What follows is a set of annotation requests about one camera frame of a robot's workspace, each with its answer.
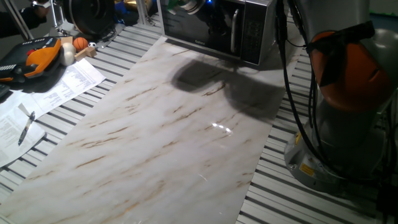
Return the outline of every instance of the yellow warning label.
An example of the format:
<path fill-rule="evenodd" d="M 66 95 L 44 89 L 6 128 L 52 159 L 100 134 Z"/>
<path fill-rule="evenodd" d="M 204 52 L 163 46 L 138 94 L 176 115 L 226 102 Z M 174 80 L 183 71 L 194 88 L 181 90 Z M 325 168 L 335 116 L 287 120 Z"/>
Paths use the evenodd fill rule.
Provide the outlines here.
<path fill-rule="evenodd" d="M 300 138 L 301 138 L 301 133 L 298 133 L 298 134 L 296 135 L 296 143 L 295 143 L 295 145 L 297 145 L 297 144 L 299 143 Z"/>
<path fill-rule="evenodd" d="M 304 173 L 310 175 L 311 177 L 313 176 L 314 169 L 312 169 L 311 167 L 305 165 L 304 163 L 301 164 L 300 170 L 303 171 Z"/>

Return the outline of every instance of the microwave door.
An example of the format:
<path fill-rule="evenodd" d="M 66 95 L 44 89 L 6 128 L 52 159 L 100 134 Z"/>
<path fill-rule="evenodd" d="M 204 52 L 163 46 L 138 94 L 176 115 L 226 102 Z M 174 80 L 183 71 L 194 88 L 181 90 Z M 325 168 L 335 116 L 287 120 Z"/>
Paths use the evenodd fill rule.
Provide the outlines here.
<path fill-rule="evenodd" d="M 166 35 L 240 56 L 243 4 L 216 0 L 179 4 L 182 6 L 174 7 L 177 10 L 173 13 L 167 10 L 168 4 L 162 4 Z"/>

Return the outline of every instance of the white marble surface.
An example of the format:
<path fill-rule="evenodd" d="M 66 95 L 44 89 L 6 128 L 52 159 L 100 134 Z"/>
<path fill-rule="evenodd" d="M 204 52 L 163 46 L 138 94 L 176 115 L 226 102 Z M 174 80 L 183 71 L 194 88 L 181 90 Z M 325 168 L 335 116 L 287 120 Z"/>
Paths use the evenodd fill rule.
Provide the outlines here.
<path fill-rule="evenodd" d="M 15 223 L 235 223 L 284 94 L 278 60 L 268 62 L 234 68 L 161 38 L 0 213 Z"/>

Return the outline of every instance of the pen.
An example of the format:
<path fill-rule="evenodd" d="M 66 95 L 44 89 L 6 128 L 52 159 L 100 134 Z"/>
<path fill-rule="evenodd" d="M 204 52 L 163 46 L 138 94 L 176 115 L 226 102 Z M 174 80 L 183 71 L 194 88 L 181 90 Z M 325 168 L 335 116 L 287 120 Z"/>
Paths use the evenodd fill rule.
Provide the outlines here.
<path fill-rule="evenodd" d="M 27 130 L 29 129 L 30 125 L 32 124 L 32 122 L 33 122 L 34 120 L 35 120 L 35 111 L 33 111 L 33 112 L 30 114 L 29 119 L 28 119 L 27 122 L 26 122 L 25 128 L 24 128 L 24 130 L 22 131 L 21 136 L 19 137 L 18 146 L 20 146 L 20 145 L 22 144 L 22 142 L 24 141 L 24 139 L 25 139 L 25 137 L 26 137 Z"/>

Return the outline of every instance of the microwave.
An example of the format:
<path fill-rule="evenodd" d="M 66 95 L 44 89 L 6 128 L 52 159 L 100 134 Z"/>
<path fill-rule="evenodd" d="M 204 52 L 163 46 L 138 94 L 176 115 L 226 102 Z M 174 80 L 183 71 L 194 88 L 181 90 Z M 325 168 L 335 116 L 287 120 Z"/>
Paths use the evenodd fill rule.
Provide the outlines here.
<path fill-rule="evenodd" d="M 158 0 L 163 35 L 259 65 L 275 42 L 276 0 Z"/>

